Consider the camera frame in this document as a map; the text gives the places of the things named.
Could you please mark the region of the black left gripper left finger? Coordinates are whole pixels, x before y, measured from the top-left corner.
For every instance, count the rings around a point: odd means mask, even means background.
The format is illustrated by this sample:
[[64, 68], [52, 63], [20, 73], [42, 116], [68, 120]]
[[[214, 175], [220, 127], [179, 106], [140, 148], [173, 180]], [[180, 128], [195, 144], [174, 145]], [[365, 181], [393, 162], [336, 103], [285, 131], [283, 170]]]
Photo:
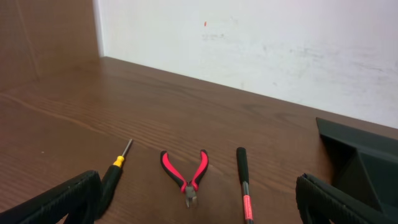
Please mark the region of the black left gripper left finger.
[[88, 170], [1, 213], [1, 223], [93, 223], [101, 198], [101, 179]]

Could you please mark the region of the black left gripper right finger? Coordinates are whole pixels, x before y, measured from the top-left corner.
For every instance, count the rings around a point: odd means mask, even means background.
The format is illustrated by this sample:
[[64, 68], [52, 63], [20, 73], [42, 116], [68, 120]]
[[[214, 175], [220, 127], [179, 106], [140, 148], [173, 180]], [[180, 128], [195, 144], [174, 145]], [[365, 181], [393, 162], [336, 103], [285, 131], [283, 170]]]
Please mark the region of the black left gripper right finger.
[[295, 193], [304, 224], [397, 224], [393, 218], [310, 174], [297, 177]]

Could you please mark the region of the dark green gift box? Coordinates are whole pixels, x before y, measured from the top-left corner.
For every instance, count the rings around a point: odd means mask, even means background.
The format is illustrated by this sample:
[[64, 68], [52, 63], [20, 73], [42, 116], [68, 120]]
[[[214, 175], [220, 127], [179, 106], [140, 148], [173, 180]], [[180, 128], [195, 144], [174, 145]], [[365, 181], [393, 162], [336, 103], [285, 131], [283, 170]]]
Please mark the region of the dark green gift box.
[[397, 221], [397, 140], [317, 118], [332, 186]]

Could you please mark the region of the small hammer black red handle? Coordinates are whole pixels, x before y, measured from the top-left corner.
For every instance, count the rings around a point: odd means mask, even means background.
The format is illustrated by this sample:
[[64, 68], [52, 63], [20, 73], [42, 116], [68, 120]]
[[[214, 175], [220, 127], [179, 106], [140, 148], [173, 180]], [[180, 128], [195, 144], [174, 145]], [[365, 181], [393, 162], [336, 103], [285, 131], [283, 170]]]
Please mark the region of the small hammer black red handle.
[[246, 224], [253, 224], [254, 218], [252, 214], [251, 197], [249, 195], [249, 169], [246, 149], [243, 147], [237, 148], [236, 158], [238, 165], [239, 181], [243, 193], [244, 220]]

